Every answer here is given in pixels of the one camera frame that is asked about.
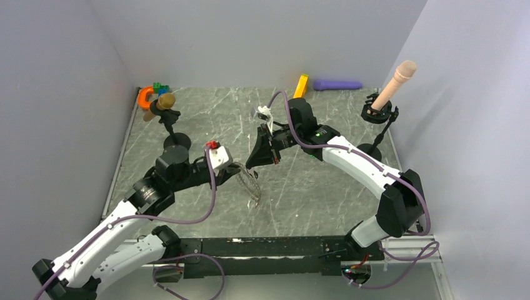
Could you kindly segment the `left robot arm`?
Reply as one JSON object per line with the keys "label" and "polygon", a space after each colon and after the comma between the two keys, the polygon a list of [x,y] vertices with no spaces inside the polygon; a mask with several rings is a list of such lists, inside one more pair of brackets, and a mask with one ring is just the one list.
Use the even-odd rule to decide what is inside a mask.
{"label": "left robot arm", "polygon": [[[178,225],[205,221],[215,207],[217,187],[239,172],[229,149],[216,141],[207,143],[203,155],[194,162],[190,162],[184,146],[167,147],[86,237],[55,259],[41,259],[32,267],[41,284],[34,298],[47,294],[50,299],[96,299],[108,286],[144,264],[174,261],[181,242],[167,226],[156,227],[131,247],[117,248],[151,221]],[[178,220],[160,215],[174,204],[177,192],[203,184],[211,188],[211,202],[201,217]]]}

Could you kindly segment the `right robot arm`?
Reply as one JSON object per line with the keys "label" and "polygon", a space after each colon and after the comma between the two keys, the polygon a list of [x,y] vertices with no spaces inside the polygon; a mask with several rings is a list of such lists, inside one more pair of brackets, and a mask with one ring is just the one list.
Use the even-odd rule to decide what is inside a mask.
{"label": "right robot arm", "polygon": [[361,259],[370,246],[384,238],[400,238],[426,214],[421,180],[416,172],[410,169],[400,172],[375,161],[337,130],[319,124],[304,98],[287,102],[287,124],[277,130],[272,129],[274,121],[269,107],[257,107],[251,115],[264,122],[257,128],[254,149],[245,163],[247,169],[278,164],[283,149],[300,146],[310,156],[339,168],[377,197],[376,214],[345,235],[344,249],[351,259]]}

